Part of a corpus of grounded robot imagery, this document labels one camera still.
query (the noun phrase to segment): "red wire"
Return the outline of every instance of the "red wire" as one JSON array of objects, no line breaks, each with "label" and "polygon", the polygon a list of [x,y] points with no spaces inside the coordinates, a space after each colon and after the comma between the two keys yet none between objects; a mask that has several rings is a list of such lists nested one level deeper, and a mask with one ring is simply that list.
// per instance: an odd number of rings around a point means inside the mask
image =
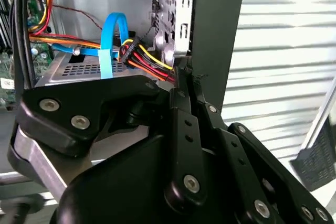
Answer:
[{"label": "red wire", "polygon": [[36,33],[33,33],[34,36],[40,35],[48,27],[50,17],[51,17],[51,9],[53,8],[53,0],[49,0],[49,3],[47,3],[47,5],[48,5],[47,20],[39,31],[37,31]]},{"label": "red wire", "polygon": [[76,36],[73,35],[64,35],[64,34],[46,34],[46,33],[41,33],[40,36],[45,36],[45,37],[62,37],[62,38],[69,38],[69,39],[79,39]]},{"label": "red wire", "polygon": [[133,52],[133,54],[138,59],[139,62],[141,62],[146,67],[148,67],[150,70],[154,71],[155,73],[157,73],[161,76],[168,77],[168,74],[163,73],[161,71],[158,71],[157,69],[155,69],[155,68],[151,67],[149,64],[147,64],[143,59],[141,59],[141,57],[136,52]]},{"label": "red wire", "polygon": [[41,30],[37,31],[36,33],[33,33],[34,36],[40,35],[42,32],[44,32],[44,30],[48,27],[50,16],[51,16],[51,8],[48,9],[47,21],[45,22]]},{"label": "red wire", "polygon": [[160,81],[164,81],[164,79],[163,79],[162,77],[157,76],[156,74],[152,73],[152,72],[151,72],[150,70],[148,70],[147,68],[144,68],[144,67],[142,67],[142,66],[140,66],[140,65],[138,65],[138,64],[136,64],[136,63],[134,63],[134,62],[131,61],[131,60],[128,60],[128,63],[131,64],[131,65],[133,65],[133,66],[135,66],[136,68],[140,68],[140,69],[142,69],[143,71],[149,73],[150,75],[152,75],[152,76],[158,78]]}]

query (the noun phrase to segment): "mounting hole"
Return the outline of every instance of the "mounting hole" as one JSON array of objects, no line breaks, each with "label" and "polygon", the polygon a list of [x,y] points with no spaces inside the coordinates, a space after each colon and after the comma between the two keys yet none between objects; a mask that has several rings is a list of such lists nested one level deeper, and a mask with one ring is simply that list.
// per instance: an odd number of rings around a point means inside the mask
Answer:
[{"label": "mounting hole", "polygon": [[188,125],[189,127],[191,127],[191,126],[193,125],[193,124],[192,124],[191,122],[189,122],[188,120],[185,120],[184,123],[185,123],[186,125]]},{"label": "mounting hole", "polygon": [[238,161],[240,162],[241,165],[245,165],[245,161],[242,160],[241,158],[239,158]]},{"label": "mounting hole", "polygon": [[189,135],[186,135],[185,139],[187,139],[188,142],[191,142],[191,143],[194,141],[193,138],[191,136],[189,136]]}]

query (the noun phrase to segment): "silver metal bar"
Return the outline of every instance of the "silver metal bar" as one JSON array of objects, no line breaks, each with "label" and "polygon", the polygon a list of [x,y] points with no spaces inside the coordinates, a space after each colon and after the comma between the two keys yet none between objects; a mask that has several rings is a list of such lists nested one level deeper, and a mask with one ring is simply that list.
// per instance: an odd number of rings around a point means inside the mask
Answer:
[{"label": "silver metal bar", "polygon": [[315,143],[326,119],[329,116],[332,106],[336,101],[336,78],[333,79],[331,89],[325,95],[326,99],[322,106],[319,109],[319,112],[316,118],[313,121],[310,130],[307,133],[305,141],[301,146],[301,150],[306,148],[312,148],[313,144]]},{"label": "silver metal bar", "polygon": [[25,135],[21,128],[17,131],[14,148],[18,155],[30,162],[57,201],[68,184],[92,166],[89,155],[83,158],[63,156],[37,143]]}]

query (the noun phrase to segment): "cable bundle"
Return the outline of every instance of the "cable bundle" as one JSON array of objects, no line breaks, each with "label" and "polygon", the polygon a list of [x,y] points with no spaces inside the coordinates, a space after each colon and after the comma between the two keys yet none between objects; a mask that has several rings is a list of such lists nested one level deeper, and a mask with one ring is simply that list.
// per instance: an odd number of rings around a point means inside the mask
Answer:
[{"label": "cable bundle", "polygon": [[98,43],[80,39],[75,36],[46,33],[45,30],[48,27],[50,21],[52,6],[53,6],[53,0],[47,0],[44,14],[40,22],[29,29],[30,39],[32,41],[42,41],[46,43],[60,43],[67,45],[75,44],[75,45],[100,48]]},{"label": "cable bundle", "polygon": [[118,54],[118,59],[122,59],[122,61],[126,62],[128,66],[144,70],[158,80],[168,80],[170,82],[174,81],[174,78],[171,75],[173,68],[156,59],[141,44],[137,44],[129,56],[125,56],[125,53],[128,51],[132,43],[133,40],[128,39],[122,44]]}]

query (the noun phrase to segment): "orange wire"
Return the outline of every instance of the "orange wire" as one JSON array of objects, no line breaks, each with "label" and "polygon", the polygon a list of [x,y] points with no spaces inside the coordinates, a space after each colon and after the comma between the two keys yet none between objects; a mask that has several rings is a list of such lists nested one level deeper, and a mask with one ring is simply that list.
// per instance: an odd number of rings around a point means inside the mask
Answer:
[{"label": "orange wire", "polygon": [[83,45],[88,47],[94,47],[100,49],[99,44],[89,43],[85,41],[71,41],[71,40],[60,40],[60,39],[52,39],[52,38],[40,38],[40,37],[30,37],[31,40],[42,41],[46,43],[59,43],[59,44],[66,44],[66,45]]},{"label": "orange wire", "polygon": [[144,67],[141,67],[140,65],[138,65],[138,64],[136,64],[136,63],[134,63],[133,61],[128,61],[128,63],[129,64],[131,64],[131,65],[133,65],[133,66],[135,66],[136,68],[140,68],[140,69],[142,69],[143,71],[145,71],[145,72],[147,72],[147,73],[149,73],[150,75],[152,75],[152,76],[154,76],[154,77],[156,77],[156,78],[158,78],[160,81],[164,81],[164,79],[163,78],[161,78],[161,77],[159,77],[159,76],[157,76],[156,74],[154,74],[154,73],[152,73],[151,71],[149,71],[148,69],[145,69]]}]

